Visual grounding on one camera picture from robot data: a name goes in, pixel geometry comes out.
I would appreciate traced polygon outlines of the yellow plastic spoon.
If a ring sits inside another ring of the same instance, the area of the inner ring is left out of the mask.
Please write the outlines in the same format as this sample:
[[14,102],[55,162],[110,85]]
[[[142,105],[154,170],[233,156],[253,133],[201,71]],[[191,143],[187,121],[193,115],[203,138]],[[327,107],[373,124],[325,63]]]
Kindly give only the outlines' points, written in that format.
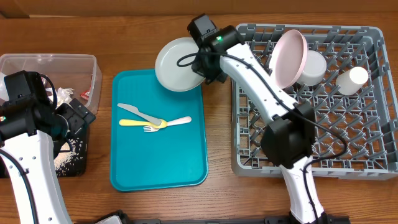
[[161,120],[160,125],[155,125],[149,121],[137,121],[131,119],[121,119],[119,121],[120,126],[152,126],[153,128],[161,129],[167,127],[167,122],[165,120]]

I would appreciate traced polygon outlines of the white plastic fork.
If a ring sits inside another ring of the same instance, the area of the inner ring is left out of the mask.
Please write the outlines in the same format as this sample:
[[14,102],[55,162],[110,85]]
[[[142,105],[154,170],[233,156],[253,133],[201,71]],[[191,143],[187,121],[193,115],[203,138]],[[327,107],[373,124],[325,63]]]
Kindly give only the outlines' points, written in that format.
[[182,118],[175,119],[175,120],[172,120],[172,121],[162,120],[162,124],[160,126],[155,128],[155,127],[153,127],[151,125],[148,125],[148,126],[144,126],[143,130],[144,130],[145,133],[152,133],[152,132],[159,131],[160,129],[167,128],[169,126],[187,124],[187,123],[190,123],[191,121],[192,121],[192,118],[190,116],[182,117]]

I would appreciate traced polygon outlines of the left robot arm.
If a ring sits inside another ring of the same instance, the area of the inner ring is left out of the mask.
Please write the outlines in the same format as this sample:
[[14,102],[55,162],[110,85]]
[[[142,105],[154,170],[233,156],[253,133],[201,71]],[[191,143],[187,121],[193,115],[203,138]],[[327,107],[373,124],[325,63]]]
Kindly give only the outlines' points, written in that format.
[[1,106],[1,158],[21,223],[71,223],[54,159],[95,116],[76,99],[61,105],[50,100],[45,78],[25,70],[4,77],[9,101]]

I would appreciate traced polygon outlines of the grey plastic knife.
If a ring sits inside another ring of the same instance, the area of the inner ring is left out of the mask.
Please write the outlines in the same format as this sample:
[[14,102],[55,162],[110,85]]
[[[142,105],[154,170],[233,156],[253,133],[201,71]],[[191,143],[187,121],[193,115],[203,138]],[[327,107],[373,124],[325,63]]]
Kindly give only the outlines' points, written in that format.
[[155,118],[155,117],[153,117],[153,116],[149,116],[149,115],[147,115],[147,114],[141,113],[141,112],[138,110],[138,108],[136,108],[136,107],[133,106],[133,105],[128,105],[128,104],[125,104],[125,103],[118,103],[117,106],[118,106],[119,108],[122,108],[122,109],[124,109],[124,110],[127,110],[127,111],[129,111],[129,112],[131,112],[131,113],[133,113],[133,114],[135,114],[135,115],[138,115],[138,116],[140,116],[141,118],[144,118],[145,120],[147,120],[148,122],[151,122],[151,123],[154,124],[154,125],[159,126],[159,125],[162,124],[162,121],[161,121],[159,118]]

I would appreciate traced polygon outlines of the pink round plate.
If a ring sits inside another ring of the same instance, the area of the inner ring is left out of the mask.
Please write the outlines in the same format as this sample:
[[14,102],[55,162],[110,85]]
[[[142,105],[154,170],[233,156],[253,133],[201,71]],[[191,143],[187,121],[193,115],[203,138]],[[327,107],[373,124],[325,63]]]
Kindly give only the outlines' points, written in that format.
[[269,62],[271,78],[281,89],[292,86],[301,76],[307,60],[305,37],[297,30],[289,30],[277,41]]

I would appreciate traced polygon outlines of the white plastic cup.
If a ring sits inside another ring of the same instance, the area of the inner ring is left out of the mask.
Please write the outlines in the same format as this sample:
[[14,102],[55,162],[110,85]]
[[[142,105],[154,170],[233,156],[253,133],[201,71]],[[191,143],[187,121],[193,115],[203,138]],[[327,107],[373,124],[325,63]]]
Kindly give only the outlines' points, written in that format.
[[368,80],[368,71],[363,67],[354,67],[339,75],[336,85],[343,95],[355,94]]

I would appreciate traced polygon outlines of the white napkin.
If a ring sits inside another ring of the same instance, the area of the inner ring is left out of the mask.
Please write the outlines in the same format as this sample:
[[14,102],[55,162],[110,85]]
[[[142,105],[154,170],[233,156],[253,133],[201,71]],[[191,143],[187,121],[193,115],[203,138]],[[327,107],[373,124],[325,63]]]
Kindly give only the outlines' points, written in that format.
[[72,88],[59,88],[56,91],[57,96],[57,106],[60,106],[63,103],[69,104],[72,100],[72,95],[75,90]]

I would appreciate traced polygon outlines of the grey bowl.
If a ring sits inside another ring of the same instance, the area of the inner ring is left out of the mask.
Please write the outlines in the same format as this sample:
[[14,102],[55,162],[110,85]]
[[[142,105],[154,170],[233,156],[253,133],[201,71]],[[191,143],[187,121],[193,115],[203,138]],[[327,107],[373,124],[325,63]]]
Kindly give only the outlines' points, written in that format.
[[297,83],[306,86],[317,85],[323,80],[325,72],[326,60],[324,56],[319,52],[309,50],[305,66]]

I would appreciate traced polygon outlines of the red sauce packet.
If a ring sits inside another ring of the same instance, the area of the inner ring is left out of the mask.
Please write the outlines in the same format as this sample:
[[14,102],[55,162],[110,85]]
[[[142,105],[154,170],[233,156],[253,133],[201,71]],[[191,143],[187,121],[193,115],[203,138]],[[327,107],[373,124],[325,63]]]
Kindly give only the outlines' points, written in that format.
[[90,90],[86,90],[83,93],[80,94],[80,96],[84,99],[84,100],[89,100],[90,99]]

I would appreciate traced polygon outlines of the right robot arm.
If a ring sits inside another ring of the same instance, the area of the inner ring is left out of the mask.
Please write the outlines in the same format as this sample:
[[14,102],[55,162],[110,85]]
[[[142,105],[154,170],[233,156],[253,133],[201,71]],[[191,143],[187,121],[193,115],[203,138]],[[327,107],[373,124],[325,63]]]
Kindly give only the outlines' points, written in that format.
[[218,29],[206,14],[195,17],[187,30],[198,46],[189,63],[205,82],[231,77],[247,94],[265,124],[261,149],[280,167],[290,197],[294,223],[323,223],[312,174],[315,112],[286,94],[255,59],[242,35],[233,27]]

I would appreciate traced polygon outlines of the grey round plate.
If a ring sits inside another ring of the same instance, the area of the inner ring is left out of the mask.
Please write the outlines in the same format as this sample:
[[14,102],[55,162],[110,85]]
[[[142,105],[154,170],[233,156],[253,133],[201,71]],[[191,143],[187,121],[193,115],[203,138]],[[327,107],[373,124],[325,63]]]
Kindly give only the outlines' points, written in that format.
[[197,53],[198,47],[191,37],[182,37],[166,44],[155,61],[155,75],[159,83],[171,91],[188,91],[204,81],[204,77],[192,71],[190,66],[178,67],[181,57]]

